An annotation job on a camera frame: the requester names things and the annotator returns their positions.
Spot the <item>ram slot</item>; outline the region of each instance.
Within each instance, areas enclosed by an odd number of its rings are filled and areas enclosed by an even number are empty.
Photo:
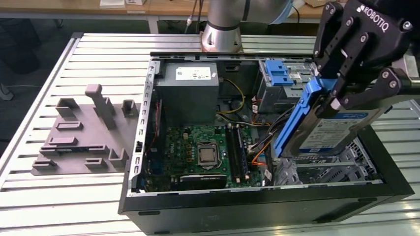
[[[227,126],[224,131],[227,139],[232,181],[240,183],[241,180],[249,178],[243,139],[237,127]]]
[[[241,168],[241,180],[248,180],[248,164],[247,164],[247,153],[245,153],[245,147],[243,143],[243,137],[241,137],[241,132],[240,132],[240,127],[239,125],[233,128],[236,135],[235,137],[237,138],[236,143],[239,144],[237,146],[237,153],[239,153],[239,162],[240,162],[240,168]]]

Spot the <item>robotiq logo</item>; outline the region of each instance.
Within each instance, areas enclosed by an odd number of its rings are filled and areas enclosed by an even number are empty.
[[[363,12],[367,14],[367,16],[373,20],[373,22],[377,24],[377,26],[380,27],[381,31],[385,33],[388,28],[389,28],[389,24],[385,22],[385,20],[380,17],[380,15],[367,6],[360,5],[360,7],[357,7],[357,12]]]

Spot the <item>slotted aluminum plate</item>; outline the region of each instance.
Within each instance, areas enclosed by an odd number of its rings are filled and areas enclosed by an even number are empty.
[[[113,103],[141,102],[151,51],[200,51],[196,35],[84,34],[71,39],[8,149],[0,159],[1,235],[143,235],[117,215],[123,173],[33,176],[31,165],[48,136],[60,97],[91,103],[84,86],[99,83]],[[312,53],[313,37],[243,36],[245,52]],[[200,235],[419,235],[420,120],[413,102],[404,102],[373,124],[377,135],[416,192],[403,202],[385,204],[328,225],[299,225]]]

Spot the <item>desk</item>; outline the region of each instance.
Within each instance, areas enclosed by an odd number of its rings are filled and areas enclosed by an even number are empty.
[[[248,53],[307,54],[313,37],[243,35]],[[101,84],[117,104],[143,101],[149,52],[199,52],[200,38],[184,34],[84,34],[72,38],[0,158],[1,236],[143,236],[117,215],[123,173],[33,176],[29,171],[53,126],[61,97],[92,104],[87,84]],[[380,205],[339,223],[205,232],[199,235],[419,235],[420,119],[415,102],[393,106],[373,129],[416,192],[403,202]]]
[[[100,0],[0,0],[0,18],[147,20],[151,33],[159,33],[159,20],[187,20],[195,0],[147,0],[144,5],[127,4],[125,8],[100,9]],[[319,23],[323,8],[305,5],[299,9],[301,23]],[[208,0],[203,7],[207,20]],[[297,15],[287,19],[297,22]]]

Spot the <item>green circuit board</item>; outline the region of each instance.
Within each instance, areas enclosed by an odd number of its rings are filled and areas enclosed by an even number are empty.
[[[244,126],[240,129],[243,143],[252,143],[251,129]],[[199,149],[203,145],[216,146],[219,160],[216,165],[207,167],[199,163]],[[249,180],[240,183],[232,181],[231,166],[228,159],[225,131],[223,126],[188,126],[169,127],[167,129],[165,159],[163,176],[176,177],[195,174],[227,175],[227,188],[260,186],[260,173],[251,171]],[[169,191],[168,185],[163,183],[168,179],[153,178],[155,191]]]

